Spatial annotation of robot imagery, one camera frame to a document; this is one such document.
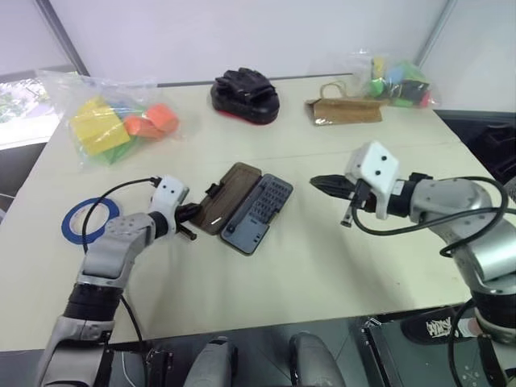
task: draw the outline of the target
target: wall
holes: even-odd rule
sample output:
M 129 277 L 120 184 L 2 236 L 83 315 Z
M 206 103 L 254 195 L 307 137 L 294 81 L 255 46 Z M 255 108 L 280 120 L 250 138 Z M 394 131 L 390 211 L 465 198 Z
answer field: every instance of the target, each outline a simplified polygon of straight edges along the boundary
M 269 77 L 346 72 L 367 48 L 415 58 L 444 0 L 52 0 L 89 73 L 209 81 L 250 66 Z
M 69 65 L 32 0 L 0 1 L 0 81 L 13 73 Z
M 441 109 L 516 111 L 516 1 L 459 0 L 423 70 Z

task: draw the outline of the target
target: floor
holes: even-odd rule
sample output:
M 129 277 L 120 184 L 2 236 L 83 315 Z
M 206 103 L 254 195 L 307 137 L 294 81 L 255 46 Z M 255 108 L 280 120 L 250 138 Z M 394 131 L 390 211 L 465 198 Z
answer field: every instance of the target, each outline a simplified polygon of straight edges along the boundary
M 293 334 L 309 331 L 321 338 L 335 357 L 347 387 L 368 385 L 366 372 L 354 340 L 349 335 L 349 319 L 338 318 L 317 322 L 261 327 L 217 334 L 193 335 L 160 340 L 156 347 L 174 354 L 170 386 L 181 386 L 189 367 L 206 343 L 216 335 L 225 335 L 239 349 L 238 373 L 234 387 L 289 386 L 288 342 Z M 41 351 L 0 353 L 0 385 L 26 387 L 34 378 Z M 143 385 L 141 360 L 137 355 L 125 355 L 127 375 L 138 387 Z M 110 387 L 130 387 L 122 372 L 121 355 L 113 361 Z
M 0 194 L 15 196 L 29 176 L 46 143 L 0 150 Z M 0 196 L 0 209 L 7 211 L 12 200 Z
M 448 367 L 447 347 L 440 345 L 419 345 L 405 338 L 399 322 L 381 325 L 396 372 L 405 386 L 452 387 L 455 383 Z M 464 387 L 489 387 L 482 369 L 480 351 L 475 339 L 456 343 L 456 368 Z

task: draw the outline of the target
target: brown phone case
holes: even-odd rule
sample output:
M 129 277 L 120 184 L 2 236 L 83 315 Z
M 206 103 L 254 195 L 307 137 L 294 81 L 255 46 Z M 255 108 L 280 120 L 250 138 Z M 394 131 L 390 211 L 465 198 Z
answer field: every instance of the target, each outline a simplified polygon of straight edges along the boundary
M 217 235 L 260 178 L 258 168 L 234 164 L 218 185 L 212 184 L 206 191 L 201 211 L 190 222 L 208 234 Z

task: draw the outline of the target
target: person's foot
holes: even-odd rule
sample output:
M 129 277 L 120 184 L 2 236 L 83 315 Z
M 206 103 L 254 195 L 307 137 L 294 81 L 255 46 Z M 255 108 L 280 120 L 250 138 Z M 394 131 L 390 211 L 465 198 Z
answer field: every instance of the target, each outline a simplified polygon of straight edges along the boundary
M 402 321 L 400 327 L 403 335 L 413 343 L 421 345 L 443 344 L 447 342 L 452 320 L 456 312 L 452 307 L 432 310 L 409 317 Z M 465 341 L 461 329 L 456 330 L 456 341 Z

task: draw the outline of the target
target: white table surface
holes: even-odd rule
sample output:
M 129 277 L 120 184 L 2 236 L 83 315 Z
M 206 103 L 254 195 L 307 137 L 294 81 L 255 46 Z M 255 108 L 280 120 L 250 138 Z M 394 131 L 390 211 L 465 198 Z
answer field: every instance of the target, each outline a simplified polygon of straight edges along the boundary
M 164 89 L 185 138 L 165 139 L 109 168 L 81 170 L 59 126 L 0 226 L 0 350 L 42 348 L 61 314 L 81 264 L 81 247 L 60 224 L 78 202 L 127 180 L 170 174 L 190 187 L 186 202 L 237 161 L 290 182 L 294 191 L 253 256 L 198 231 L 157 240 L 136 261 L 126 296 L 145 339 L 278 323 L 342 318 L 462 302 L 468 289 L 429 231 L 374 237 L 339 225 L 344 202 L 309 185 L 342 173 L 351 151 L 381 141 L 400 160 L 402 176 L 485 175 L 474 156 L 431 110 L 382 107 L 383 122 L 314 127 L 303 102 L 331 78 L 275 81 L 281 112 L 268 126 L 229 119 L 210 107 L 209 86 Z M 147 209 L 153 188 L 113 194 L 123 214 Z M 379 222 L 391 228 L 407 219 Z M 125 310 L 113 342 L 135 340 Z

